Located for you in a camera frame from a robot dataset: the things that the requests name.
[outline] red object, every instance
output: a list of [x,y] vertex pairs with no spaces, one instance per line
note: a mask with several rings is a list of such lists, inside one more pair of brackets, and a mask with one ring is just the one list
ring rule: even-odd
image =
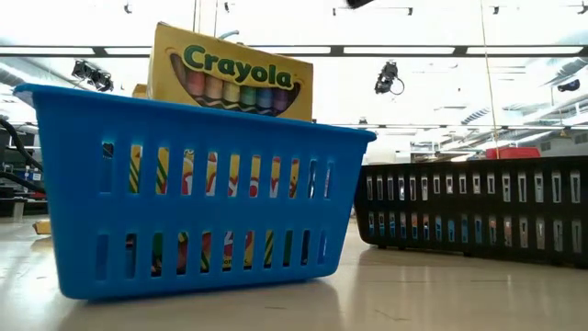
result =
[[[499,148],[499,151],[501,159],[541,157],[541,153],[536,147],[502,147]],[[497,158],[496,149],[487,149],[486,158],[489,160],[495,160]]]

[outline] ceiling light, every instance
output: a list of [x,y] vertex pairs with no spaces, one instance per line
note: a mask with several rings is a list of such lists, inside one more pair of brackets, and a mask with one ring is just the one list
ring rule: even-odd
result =
[[0,46],[0,53],[4,54],[69,54],[92,55],[94,50],[86,47],[18,47]]
[[104,49],[108,54],[111,55],[131,55],[131,54],[141,54],[141,55],[149,55],[151,54],[151,47],[149,46],[140,46],[140,47],[106,47]]
[[451,54],[454,47],[345,47],[345,54]]
[[265,51],[275,54],[328,54],[331,52],[330,47],[324,46],[305,46],[305,47],[254,47],[258,51]]
[[582,50],[582,46],[552,46],[552,47],[469,47],[468,54],[575,54]]
[[508,125],[510,130],[561,130],[563,126],[549,126],[549,125]]

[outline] crayola logo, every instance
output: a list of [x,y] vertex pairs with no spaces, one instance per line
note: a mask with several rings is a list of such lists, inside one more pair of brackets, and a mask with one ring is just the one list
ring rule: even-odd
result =
[[292,75],[287,72],[279,72],[274,64],[269,64],[265,68],[231,59],[222,59],[206,53],[206,49],[198,45],[186,47],[184,60],[194,69],[205,72],[212,72],[216,67],[219,73],[231,76],[239,84],[251,76],[258,83],[269,83],[271,86],[279,86],[288,90],[292,88]]

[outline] crayon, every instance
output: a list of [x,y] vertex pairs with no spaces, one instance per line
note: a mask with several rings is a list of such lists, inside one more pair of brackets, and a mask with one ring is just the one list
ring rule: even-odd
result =
[[279,115],[288,108],[288,91],[274,88],[274,114]]
[[201,102],[204,106],[207,107],[224,108],[221,100],[222,80],[207,74],[205,84],[206,85],[204,87],[204,97],[202,98],[204,102],[198,99],[197,101]]
[[186,67],[182,58],[177,54],[170,55],[172,66],[174,67],[175,76],[182,86],[186,86]]
[[255,110],[255,99],[257,97],[255,87],[241,86],[241,95],[239,100],[241,101],[242,111],[254,111]]
[[272,89],[260,87],[257,89],[257,109],[260,114],[271,113],[272,108]]
[[241,97],[241,88],[229,82],[224,82],[222,86],[222,103],[225,109],[241,110],[239,107],[239,99]]
[[206,77],[204,73],[190,70],[187,72],[187,92],[194,97],[204,94]]

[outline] black cable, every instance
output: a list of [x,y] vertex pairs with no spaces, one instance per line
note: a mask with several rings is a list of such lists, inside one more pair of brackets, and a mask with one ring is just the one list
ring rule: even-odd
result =
[[30,156],[30,154],[25,149],[25,145],[23,145],[22,142],[20,141],[20,138],[18,138],[18,133],[15,130],[15,128],[10,123],[8,123],[6,120],[3,120],[3,119],[0,119],[0,125],[2,125],[8,131],[8,133],[10,133],[10,136],[12,137],[12,141],[15,143],[17,150],[22,154],[22,156],[24,158],[26,158],[27,161],[29,161],[31,164],[33,164],[39,171],[42,172],[43,165],[41,165],[39,162],[37,162],[37,160],[35,160],[32,156]]
[[31,183],[21,177],[18,177],[14,174],[0,171],[0,178],[6,178],[8,180],[12,180],[13,182],[17,183],[18,185],[22,185],[25,188],[28,188],[30,190],[34,190],[38,193],[45,194],[45,188],[38,187],[37,185],[35,185],[35,184],[33,184],[33,183]]

